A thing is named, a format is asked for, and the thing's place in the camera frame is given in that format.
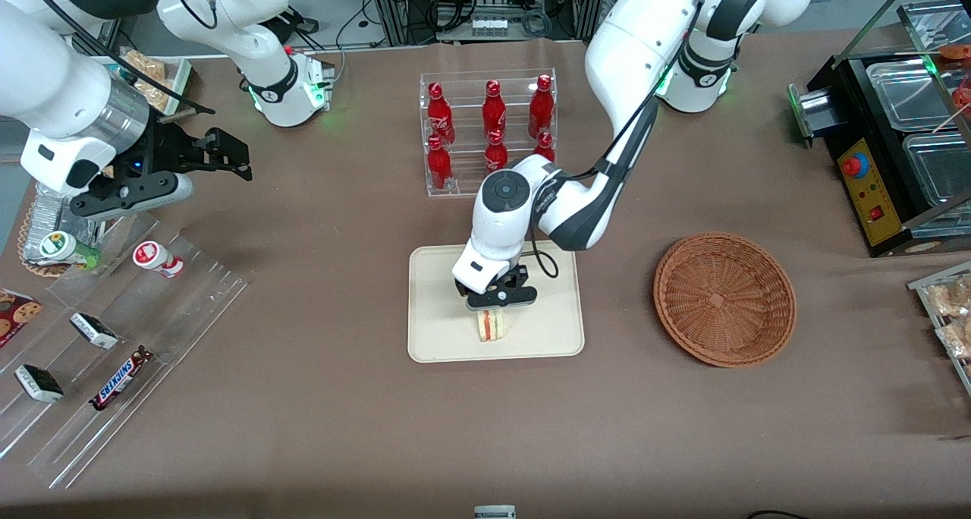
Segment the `red bottle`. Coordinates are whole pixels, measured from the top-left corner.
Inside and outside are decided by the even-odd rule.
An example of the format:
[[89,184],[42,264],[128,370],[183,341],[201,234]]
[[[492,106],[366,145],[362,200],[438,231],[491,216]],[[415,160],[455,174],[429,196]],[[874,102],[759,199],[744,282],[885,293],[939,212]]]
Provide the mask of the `red bottle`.
[[540,136],[536,138],[536,149],[533,152],[536,155],[547,157],[549,162],[555,162],[556,153],[552,150],[552,134],[549,132],[540,132]]
[[451,174],[451,157],[442,146],[442,138],[436,134],[428,138],[428,171],[431,172],[431,184],[437,190],[450,190],[455,186],[455,177]]
[[509,152],[506,150],[506,146],[502,145],[505,136],[498,128],[486,134],[486,141],[489,142],[489,145],[485,148],[486,174],[491,174],[500,168],[505,168],[506,162],[509,162]]
[[506,134],[506,102],[499,93],[499,81],[490,80],[485,84],[485,103],[482,104],[482,132],[486,139],[490,131]]
[[555,102],[552,101],[552,77],[541,75],[536,80],[536,93],[533,94],[532,101],[529,102],[529,137],[537,138],[540,132],[548,131],[552,123],[552,108]]
[[448,145],[455,143],[455,124],[451,119],[451,106],[442,93],[441,83],[428,86],[428,124],[431,131],[445,140]]

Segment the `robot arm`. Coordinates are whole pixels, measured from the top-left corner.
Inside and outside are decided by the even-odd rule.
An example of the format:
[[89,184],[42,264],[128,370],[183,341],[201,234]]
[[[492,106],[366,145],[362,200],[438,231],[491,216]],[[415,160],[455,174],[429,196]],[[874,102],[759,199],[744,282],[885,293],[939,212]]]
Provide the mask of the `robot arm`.
[[[87,24],[155,3],[110,1],[51,0]],[[0,55],[0,73],[8,78],[0,83],[0,115],[30,127],[21,164],[45,186],[73,197],[76,215],[108,219],[184,200],[192,184],[183,173],[191,170],[230,170],[252,179],[245,143],[218,128],[191,138],[160,122],[134,87],[68,48],[55,32],[65,31],[66,22],[51,11],[44,0],[0,0],[0,45],[13,48]],[[101,173],[109,166],[111,177]]]
[[734,55],[738,39],[759,19],[766,1],[617,1],[586,52],[587,80],[610,117],[616,140],[594,164],[588,187],[539,155],[482,182],[472,236],[452,267],[470,309],[536,299],[534,288],[523,286],[528,275],[519,264],[531,225],[537,224],[563,250],[586,250],[597,243],[651,133],[658,115],[652,94],[669,64],[676,79],[684,56],[693,53],[696,36],[728,46]]
[[267,28],[258,25],[287,10],[289,0],[159,0],[165,27],[185,41],[201,42],[229,56],[250,85],[256,108],[267,121],[295,126],[326,109],[322,63],[288,55]]

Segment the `yellow control panel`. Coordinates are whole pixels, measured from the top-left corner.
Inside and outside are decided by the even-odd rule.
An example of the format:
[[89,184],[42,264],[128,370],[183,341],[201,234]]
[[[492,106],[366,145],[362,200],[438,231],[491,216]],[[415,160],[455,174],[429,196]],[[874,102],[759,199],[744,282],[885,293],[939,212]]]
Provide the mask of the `yellow control panel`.
[[900,218],[887,195],[884,180],[873,163],[866,140],[856,142],[853,148],[836,159],[836,163],[870,246],[876,246],[900,232]]

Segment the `floor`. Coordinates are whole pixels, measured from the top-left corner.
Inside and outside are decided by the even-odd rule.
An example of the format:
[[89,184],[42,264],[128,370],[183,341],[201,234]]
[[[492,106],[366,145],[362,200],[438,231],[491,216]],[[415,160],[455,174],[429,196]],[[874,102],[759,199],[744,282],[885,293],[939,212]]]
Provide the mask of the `floor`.
[[[866,21],[875,13],[877,7],[884,0],[812,0],[812,4],[802,17],[785,28],[766,28],[763,32],[771,31],[815,31],[828,29],[856,29],[863,27]],[[348,49],[368,49],[379,44],[384,39],[384,32],[379,25],[375,25],[368,17],[377,20],[378,12],[371,0],[291,0],[291,6],[304,14],[305,17],[315,18],[320,28],[312,38],[325,46],[341,46]],[[895,21],[894,13],[888,13],[880,22],[890,24]],[[177,39],[170,34],[155,14],[146,14],[130,24],[124,24],[125,30],[147,55],[211,55],[214,49],[205,45],[194,44]],[[11,137],[17,137],[20,132],[7,133],[9,122],[0,121],[0,238],[5,238],[14,228],[14,218],[17,208],[24,198],[24,191],[29,183],[27,173],[17,164],[9,162]],[[0,248],[6,240],[0,242]]]

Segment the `wicker basket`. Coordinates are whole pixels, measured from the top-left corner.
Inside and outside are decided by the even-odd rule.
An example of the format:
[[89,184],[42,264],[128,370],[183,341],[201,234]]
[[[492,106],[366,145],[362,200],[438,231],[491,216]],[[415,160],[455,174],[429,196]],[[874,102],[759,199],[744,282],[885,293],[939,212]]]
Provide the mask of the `wicker basket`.
[[59,263],[54,266],[38,266],[37,264],[24,260],[24,245],[27,243],[27,232],[30,231],[30,216],[34,213],[34,205],[31,204],[24,217],[24,223],[20,225],[20,232],[17,233],[17,255],[20,256],[20,263],[24,268],[37,276],[45,278],[57,278],[67,272],[70,264]]
[[675,342],[713,366],[769,360],[795,328],[786,272],[759,245],[734,234],[706,232],[677,242],[658,264],[653,295]]

